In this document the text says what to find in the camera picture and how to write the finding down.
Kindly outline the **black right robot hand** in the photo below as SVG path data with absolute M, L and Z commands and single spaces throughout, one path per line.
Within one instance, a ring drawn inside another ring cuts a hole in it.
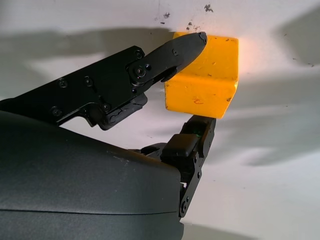
M 145 92 L 204 50 L 204 32 L 149 54 L 132 46 L 0 103 L 3 240 L 180 240 L 216 119 L 192 116 L 167 143 L 123 149 L 62 128 L 106 131 L 143 108 Z

